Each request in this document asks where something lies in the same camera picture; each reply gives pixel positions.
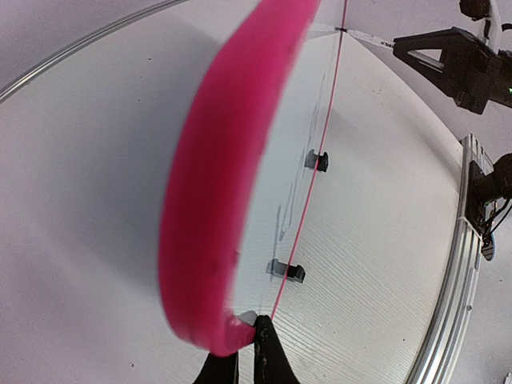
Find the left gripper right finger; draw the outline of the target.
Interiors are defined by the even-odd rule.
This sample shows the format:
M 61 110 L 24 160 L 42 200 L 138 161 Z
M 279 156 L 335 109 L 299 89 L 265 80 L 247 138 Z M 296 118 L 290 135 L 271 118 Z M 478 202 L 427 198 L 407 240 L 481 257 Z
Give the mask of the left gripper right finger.
M 299 384 L 268 315 L 255 322 L 254 383 Z

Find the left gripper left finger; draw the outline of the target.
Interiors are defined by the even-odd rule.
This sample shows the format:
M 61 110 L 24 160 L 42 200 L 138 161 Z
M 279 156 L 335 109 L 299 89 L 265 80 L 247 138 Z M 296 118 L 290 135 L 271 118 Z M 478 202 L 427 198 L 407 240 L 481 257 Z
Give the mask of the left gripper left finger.
M 239 384 L 238 352 L 227 357 L 209 353 L 194 384 Z

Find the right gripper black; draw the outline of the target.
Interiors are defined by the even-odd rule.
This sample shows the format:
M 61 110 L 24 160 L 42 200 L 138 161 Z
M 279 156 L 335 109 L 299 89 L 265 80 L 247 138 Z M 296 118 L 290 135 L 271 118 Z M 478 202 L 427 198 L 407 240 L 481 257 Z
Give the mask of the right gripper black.
M 443 63 L 419 52 L 441 49 Z M 466 30 L 453 27 L 395 38 L 394 56 L 460 108 L 482 114 L 488 102 L 511 107 L 511 51 L 495 53 Z

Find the whiteboard marker white blue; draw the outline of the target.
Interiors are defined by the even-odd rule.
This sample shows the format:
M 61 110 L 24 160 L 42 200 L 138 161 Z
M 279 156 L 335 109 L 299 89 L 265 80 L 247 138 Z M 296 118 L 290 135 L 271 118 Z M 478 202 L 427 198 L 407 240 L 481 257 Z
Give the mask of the whiteboard marker white blue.
M 381 38 L 375 34 L 368 34 L 366 32 L 362 32 L 360 30 L 352 30 L 348 29 L 346 30 L 348 35 L 350 35 L 353 38 L 356 38 L 357 40 L 367 42 L 371 45 L 378 46 L 387 50 L 392 50 L 394 48 L 394 43 L 390 42 L 388 40 L 385 40 L 384 38 Z

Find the pink framed whiteboard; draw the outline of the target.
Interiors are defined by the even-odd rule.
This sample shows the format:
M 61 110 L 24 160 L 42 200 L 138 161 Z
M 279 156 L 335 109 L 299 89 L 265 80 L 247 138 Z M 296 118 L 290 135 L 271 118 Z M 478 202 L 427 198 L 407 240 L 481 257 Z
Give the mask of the pink framed whiteboard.
M 254 340 L 229 308 L 258 166 L 316 1 L 262 1 L 210 64 L 170 168 L 158 283 L 172 331 L 225 357 Z

